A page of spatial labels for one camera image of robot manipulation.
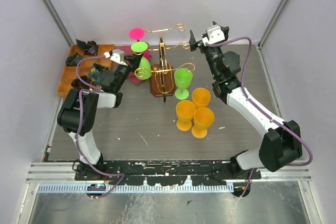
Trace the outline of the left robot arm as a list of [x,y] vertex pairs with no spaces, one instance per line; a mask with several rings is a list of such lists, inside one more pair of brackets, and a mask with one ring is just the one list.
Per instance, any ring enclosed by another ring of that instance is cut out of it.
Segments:
[[102,153],[96,146],[93,125],[100,108],[117,108],[123,94],[120,89],[130,72],[140,66],[142,55],[131,54],[113,70],[105,70],[100,77],[97,91],[71,89],[58,113],[57,123],[72,138],[79,153],[79,162],[93,180],[112,176],[105,172]]

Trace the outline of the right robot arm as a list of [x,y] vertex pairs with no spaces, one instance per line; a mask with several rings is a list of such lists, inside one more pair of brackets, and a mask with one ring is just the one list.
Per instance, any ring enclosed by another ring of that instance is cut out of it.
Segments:
[[302,156],[300,127],[295,121],[284,121],[259,103],[245,88],[243,80],[237,77],[245,69],[240,66],[240,56],[221,46],[229,44],[229,27],[216,22],[206,29],[201,40],[190,34],[190,50],[199,49],[205,55],[214,83],[214,94],[225,104],[239,112],[262,137],[257,150],[246,150],[230,158],[230,172],[241,179],[252,168],[265,168],[270,172],[285,166],[299,166]]

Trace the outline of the pink wine glass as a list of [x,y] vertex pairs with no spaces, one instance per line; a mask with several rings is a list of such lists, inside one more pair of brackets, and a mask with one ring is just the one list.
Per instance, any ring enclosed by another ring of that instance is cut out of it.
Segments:
[[151,61],[152,56],[149,52],[149,44],[147,42],[142,41],[143,37],[145,35],[145,30],[140,27],[132,28],[129,31],[129,37],[136,42],[131,45],[131,49],[134,47],[136,49],[143,49],[143,56],[146,58],[148,61]]

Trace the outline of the gold wire wine glass rack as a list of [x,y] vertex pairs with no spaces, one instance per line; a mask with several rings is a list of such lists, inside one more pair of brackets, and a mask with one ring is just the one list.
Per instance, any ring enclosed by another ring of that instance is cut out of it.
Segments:
[[186,25],[178,23],[171,28],[159,29],[159,30],[145,30],[145,33],[159,33],[159,47],[156,51],[159,52],[159,63],[151,65],[152,75],[149,78],[150,92],[154,97],[162,97],[163,102],[166,102],[166,98],[172,96],[176,90],[174,80],[174,68],[167,62],[166,51],[169,49],[163,41],[163,32],[177,28],[179,31],[184,31]]

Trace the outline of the orange wine glass back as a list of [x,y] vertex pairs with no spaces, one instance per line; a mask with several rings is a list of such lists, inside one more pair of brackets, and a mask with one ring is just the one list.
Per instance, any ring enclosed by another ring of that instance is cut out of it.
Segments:
[[211,93],[205,88],[196,88],[192,93],[192,102],[196,109],[206,108],[211,100]]

